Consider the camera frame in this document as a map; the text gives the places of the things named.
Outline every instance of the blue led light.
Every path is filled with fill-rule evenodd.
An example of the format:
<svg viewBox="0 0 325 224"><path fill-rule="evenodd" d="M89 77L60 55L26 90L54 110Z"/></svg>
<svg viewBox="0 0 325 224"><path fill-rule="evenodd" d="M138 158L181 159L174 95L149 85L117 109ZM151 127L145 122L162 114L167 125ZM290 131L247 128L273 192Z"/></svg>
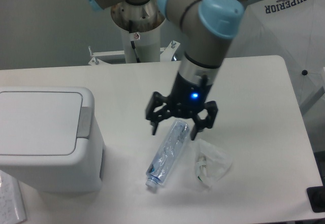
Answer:
<svg viewBox="0 0 325 224"><path fill-rule="evenodd" d="M197 99L199 97L199 94L198 93L192 93L191 94L191 98L192 99Z"/></svg>

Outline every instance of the robotic arm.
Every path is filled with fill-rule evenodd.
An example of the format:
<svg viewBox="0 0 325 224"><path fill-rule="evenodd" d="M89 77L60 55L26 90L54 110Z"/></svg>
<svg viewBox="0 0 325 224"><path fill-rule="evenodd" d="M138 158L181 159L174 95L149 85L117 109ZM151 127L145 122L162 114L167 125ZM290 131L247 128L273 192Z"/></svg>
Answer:
<svg viewBox="0 0 325 224"><path fill-rule="evenodd" d="M124 1L135 7L143 6L150 0L94 1L104 9ZM153 135L159 123L172 116L193 119L192 140L204 128L213 127L218 108L215 101L206 102L206 98L238 32L244 14L239 1L246 0L157 0L162 14L188 36L189 46L170 95L154 92L146 108ZM208 114L201 119L198 114L203 110Z"/></svg>

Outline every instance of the black object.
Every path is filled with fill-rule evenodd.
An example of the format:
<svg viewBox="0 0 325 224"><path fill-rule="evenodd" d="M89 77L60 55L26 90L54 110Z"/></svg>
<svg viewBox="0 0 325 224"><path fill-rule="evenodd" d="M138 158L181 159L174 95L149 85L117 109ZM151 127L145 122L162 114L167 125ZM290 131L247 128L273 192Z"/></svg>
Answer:
<svg viewBox="0 0 325 224"><path fill-rule="evenodd" d="M315 152L314 156L323 186L307 188L307 195L312 210L316 213L320 213L325 212L325 151Z"/></svg>
<svg viewBox="0 0 325 224"><path fill-rule="evenodd" d="M312 210L315 213L325 212L325 187L309 187L307 188L307 195Z"/></svg>
<svg viewBox="0 0 325 224"><path fill-rule="evenodd" d="M192 84L185 80L179 73L176 76L172 92L168 97L154 92L146 108L146 119L150 120L153 126L152 134L155 135L158 125L161 121L172 116L178 118L192 118L195 125L191 131L191 139L194 140L197 133L202 132L204 128L211 129L218 107L215 101L205 103L212 85L207 85L206 75L201 77L200 85ZM207 110L205 119L200 119L198 113Z"/></svg>

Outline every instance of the white table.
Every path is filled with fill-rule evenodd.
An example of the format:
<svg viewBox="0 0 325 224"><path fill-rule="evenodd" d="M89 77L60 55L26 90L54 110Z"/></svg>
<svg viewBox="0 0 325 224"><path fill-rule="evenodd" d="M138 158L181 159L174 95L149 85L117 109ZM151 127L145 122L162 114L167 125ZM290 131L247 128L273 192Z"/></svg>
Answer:
<svg viewBox="0 0 325 224"><path fill-rule="evenodd" d="M197 138L234 162L211 190L194 175L189 143L153 194L145 171L174 119L156 136L144 118L153 91L168 95L178 62L0 71L0 85L85 86L107 145L98 193L40 193L21 184L27 223L261 223L323 218L306 188L320 176L285 63L279 56L226 59L209 94L214 128Z"/></svg>

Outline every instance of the bottle cap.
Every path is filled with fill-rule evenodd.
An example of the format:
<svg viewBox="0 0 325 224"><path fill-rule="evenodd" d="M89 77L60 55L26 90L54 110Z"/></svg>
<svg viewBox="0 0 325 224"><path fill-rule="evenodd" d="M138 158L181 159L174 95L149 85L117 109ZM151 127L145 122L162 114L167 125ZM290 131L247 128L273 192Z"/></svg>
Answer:
<svg viewBox="0 0 325 224"><path fill-rule="evenodd" d="M155 181L153 181L152 179L148 178L147 182L146 182L146 185L148 187L151 187L151 188L156 188L157 187L157 183Z"/></svg>

